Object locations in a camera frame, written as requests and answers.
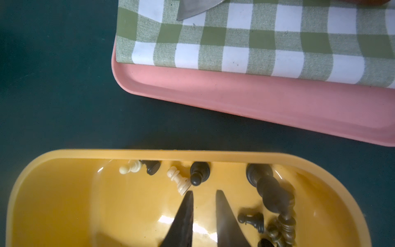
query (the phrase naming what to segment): knife blade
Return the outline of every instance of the knife blade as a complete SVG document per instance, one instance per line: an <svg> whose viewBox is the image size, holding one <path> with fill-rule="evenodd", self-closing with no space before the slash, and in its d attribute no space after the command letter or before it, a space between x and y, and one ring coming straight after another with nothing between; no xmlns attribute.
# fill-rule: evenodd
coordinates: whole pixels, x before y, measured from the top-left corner
<svg viewBox="0 0 395 247"><path fill-rule="evenodd" d="M180 0L177 21L190 18L207 11L225 0Z"/></svg>

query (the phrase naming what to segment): yellow plastic container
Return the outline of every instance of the yellow plastic container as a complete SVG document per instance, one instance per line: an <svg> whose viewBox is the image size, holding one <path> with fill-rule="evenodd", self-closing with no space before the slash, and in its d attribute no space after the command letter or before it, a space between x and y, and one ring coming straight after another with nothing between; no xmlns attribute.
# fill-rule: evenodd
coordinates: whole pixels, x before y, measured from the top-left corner
<svg viewBox="0 0 395 247"><path fill-rule="evenodd" d="M129 160L161 160L156 174L120 174ZM266 210L246 179L247 163L273 164L280 184L295 195L298 247L371 247L366 221L347 189L319 166L280 153L216 151L59 150L33 160L12 189L6 246L158 246L181 204L166 172L188 176L193 161L207 161L209 179L194 192L193 246L216 246L215 193L223 190L239 211ZM252 247L260 236L240 225Z"/></svg>

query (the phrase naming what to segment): white chess piece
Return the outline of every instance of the white chess piece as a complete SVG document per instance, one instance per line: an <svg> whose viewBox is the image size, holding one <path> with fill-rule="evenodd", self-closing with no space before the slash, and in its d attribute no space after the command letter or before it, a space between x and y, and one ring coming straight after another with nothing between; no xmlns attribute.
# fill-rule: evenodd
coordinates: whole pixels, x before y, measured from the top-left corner
<svg viewBox="0 0 395 247"><path fill-rule="evenodd" d="M126 174L128 172L138 172L143 164L139 160L129 160L125 166L119 168L120 174Z"/></svg>
<svg viewBox="0 0 395 247"><path fill-rule="evenodd" d="M183 177L179 173L180 171L177 169L177 167L172 166L167 171L167 176L172 181L175 181L177 183L177 190L182 196L189 189L189 187L191 187L191 181L189 180L189 178Z"/></svg>

